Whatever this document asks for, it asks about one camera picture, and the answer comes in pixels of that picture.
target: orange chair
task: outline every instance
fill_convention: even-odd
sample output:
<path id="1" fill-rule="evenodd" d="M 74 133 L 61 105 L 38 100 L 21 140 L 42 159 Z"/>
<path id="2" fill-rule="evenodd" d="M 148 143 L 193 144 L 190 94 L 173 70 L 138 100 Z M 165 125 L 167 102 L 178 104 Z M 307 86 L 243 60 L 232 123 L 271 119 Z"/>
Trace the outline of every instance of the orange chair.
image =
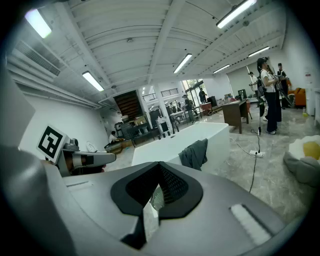
<path id="1" fill-rule="evenodd" d="M 295 96 L 295 105 L 297 107 L 301 106 L 304 107 L 307 103 L 306 100 L 306 90 L 303 88 L 297 88 L 295 90 L 289 90 L 288 91 L 288 95 L 289 94 L 294 94 Z"/>

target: ceiling light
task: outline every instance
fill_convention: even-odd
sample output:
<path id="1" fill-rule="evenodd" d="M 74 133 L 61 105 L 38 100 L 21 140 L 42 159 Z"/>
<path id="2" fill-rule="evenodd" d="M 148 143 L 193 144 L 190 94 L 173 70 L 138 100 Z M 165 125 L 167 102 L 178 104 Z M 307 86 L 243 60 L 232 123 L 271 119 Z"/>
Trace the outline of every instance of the ceiling light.
<path id="1" fill-rule="evenodd" d="M 220 69 L 218 69 L 218 70 L 214 71 L 213 73 L 214 73 L 214 74 L 215 74 L 215 73 L 218 73 L 219 71 L 224 70 L 224 69 L 226 69 L 227 67 L 230 67 L 230 64 L 225 65 L 224 67 L 222 67 L 222 68 L 220 68 Z"/>
<path id="2" fill-rule="evenodd" d="M 104 91 L 105 89 L 97 82 L 97 80 L 90 74 L 89 71 L 86 71 L 82 74 L 82 76 L 92 84 L 99 92 Z"/>
<path id="3" fill-rule="evenodd" d="M 260 50 L 257 50 L 257 51 L 255 51 L 255 52 L 249 54 L 249 57 L 251 57 L 251 56 L 253 56 L 253 55 L 256 55 L 256 54 L 259 54 L 259 53 L 261 53 L 261 52 L 263 52 L 263 51 L 265 51 L 265 50 L 269 50 L 269 49 L 270 49 L 270 46 L 264 47 L 264 48 L 262 48 L 262 49 L 260 49 Z"/>
<path id="4" fill-rule="evenodd" d="M 42 38 L 45 38 L 51 33 L 51 28 L 47 25 L 37 9 L 28 11 L 24 17 Z"/>
<path id="5" fill-rule="evenodd" d="M 225 25 L 227 25 L 230 21 L 232 21 L 235 17 L 237 17 L 239 14 L 243 13 L 246 9 L 248 9 L 250 6 L 255 4 L 257 0 L 245 0 L 238 4 L 233 10 L 231 10 L 226 16 L 224 16 L 222 19 L 219 20 L 219 22 L 216 24 L 219 29 L 223 28 Z"/>
<path id="6" fill-rule="evenodd" d="M 174 70 L 174 74 L 175 73 L 178 73 L 179 70 L 184 66 L 184 64 L 186 64 L 186 62 L 192 57 L 192 54 L 191 53 L 188 53 L 184 58 L 183 60 L 180 62 L 180 64 L 178 65 L 178 67 Z"/>

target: marble floor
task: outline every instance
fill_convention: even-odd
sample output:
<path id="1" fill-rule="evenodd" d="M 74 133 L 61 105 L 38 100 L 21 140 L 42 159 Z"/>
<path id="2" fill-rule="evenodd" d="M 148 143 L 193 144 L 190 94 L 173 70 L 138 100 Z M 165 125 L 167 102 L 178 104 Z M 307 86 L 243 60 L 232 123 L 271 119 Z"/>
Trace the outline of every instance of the marble floor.
<path id="1" fill-rule="evenodd" d="M 229 127 L 230 137 L 247 152 L 259 149 L 257 134 L 251 132 L 252 129 L 258 131 L 259 127 L 259 112 L 255 104 L 251 106 L 250 112 L 252 120 L 249 119 L 249 124 L 246 124 L 245 118 L 242 119 L 242 134 L 239 134 L 239 129 Z M 265 152 L 265 156 L 256 160 L 251 189 L 254 196 L 271 206 L 287 223 L 307 212 L 315 193 L 314 188 L 298 183 L 283 163 L 284 153 L 290 143 L 304 136 L 320 135 L 320 129 L 314 127 L 314 118 L 303 117 L 302 113 L 302 109 L 282 110 L 282 122 L 278 123 L 276 135 L 265 132 L 267 122 L 261 119 L 262 135 L 259 137 L 259 143 L 260 151 Z M 224 123 L 223 112 L 205 116 L 200 121 Z M 181 125 L 180 130 L 189 125 Z M 152 141 L 151 138 L 138 144 L 137 147 Z M 106 171 L 131 166 L 134 150 L 134 147 L 125 148 L 117 155 L 115 162 L 107 165 Z M 230 140 L 229 158 L 218 169 L 213 170 L 212 174 L 225 177 L 249 191 L 254 164 L 255 158 L 246 154 Z"/>

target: white t-shirt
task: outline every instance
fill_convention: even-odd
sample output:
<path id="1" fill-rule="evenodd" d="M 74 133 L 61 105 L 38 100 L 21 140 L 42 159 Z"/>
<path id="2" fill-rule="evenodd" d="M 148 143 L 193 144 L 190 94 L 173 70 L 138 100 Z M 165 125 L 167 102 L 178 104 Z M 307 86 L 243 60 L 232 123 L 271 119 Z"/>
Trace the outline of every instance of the white t-shirt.
<path id="1" fill-rule="evenodd" d="M 252 78 L 252 83 L 253 83 L 253 84 L 258 80 L 255 75 L 254 75 L 253 77 L 251 77 L 251 78 Z M 252 87 L 253 87 L 253 90 L 254 90 L 254 91 L 257 91 L 257 90 L 258 90 L 258 85 L 257 85 L 257 84 L 252 85 Z"/>
<path id="2" fill-rule="evenodd" d="M 110 134 L 109 136 L 109 143 L 111 143 L 112 141 L 115 141 L 117 138 L 115 136 L 113 136 L 112 134 Z"/>
<path id="3" fill-rule="evenodd" d="M 266 70 L 262 69 L 261 71 L 261 82 L 264 84 L 264 78 L 265 77 L 268 77 L 268 80 L 273 80 L 273 76 L 268 73 Z M 270 86 L 264 86 L 266 88 L 266 92 L 267 93 L 274 93 L 276 90 L 275 90 L 275 86 L 272 84 Z"/>

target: power strip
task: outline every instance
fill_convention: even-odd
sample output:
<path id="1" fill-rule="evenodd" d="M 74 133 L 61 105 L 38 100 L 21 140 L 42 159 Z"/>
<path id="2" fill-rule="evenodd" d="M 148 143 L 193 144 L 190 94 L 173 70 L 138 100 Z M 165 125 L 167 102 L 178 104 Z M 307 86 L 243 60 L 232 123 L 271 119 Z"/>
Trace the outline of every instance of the power strip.
<path id="1" fill-rule="evenodd" d="M 250 150 L 250 155 L 254 156 L 254 157 L 257 157 L 257 158 L 262 158 L 266 152 L 258 152 L 256 150 Z"/>

